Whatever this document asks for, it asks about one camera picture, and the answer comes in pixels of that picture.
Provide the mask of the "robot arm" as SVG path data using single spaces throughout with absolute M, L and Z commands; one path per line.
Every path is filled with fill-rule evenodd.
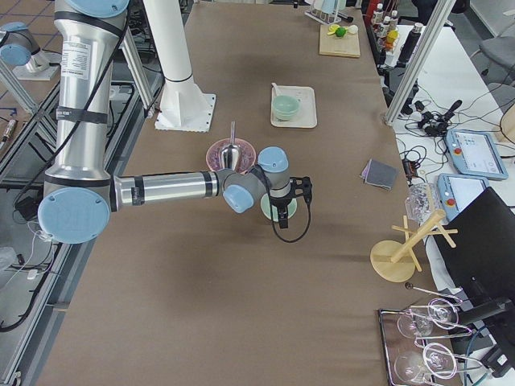
M 26 65 L 40 52 L 28 26 L 22 22 L 10 22 L 1 26 L 1 59 L 12 66 Z
M 245 173 L 216 171 L 116 177 L 104 165 L 112 62 L 129 33 L 127 1 L 58 1 L 55 25 L 62 34 L 57 148 L 44 175 L 38 208 L 42 231 L 64 244 L 98 237 L 112 212 L 177 199 L 221 196 L 237 213 L 269 201 L 273 229 L 288 225 L 292 200 L 312 200 L 308 177 L 294 177 L 283 149 L 262 150 Z

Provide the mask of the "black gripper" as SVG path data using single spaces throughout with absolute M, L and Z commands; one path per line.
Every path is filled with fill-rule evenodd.
M 291 177 L 289 184 L 286 186 L 286 193 L 284 195 L 279 197 L 269 195 L 270 204 L 277 208 L 278 225 L 280 229 L 288 229 L 288 206 L 293 199 L 297 198 L 303 198 L 308 210 L 311 210 L 312 183 L 308 176 Z

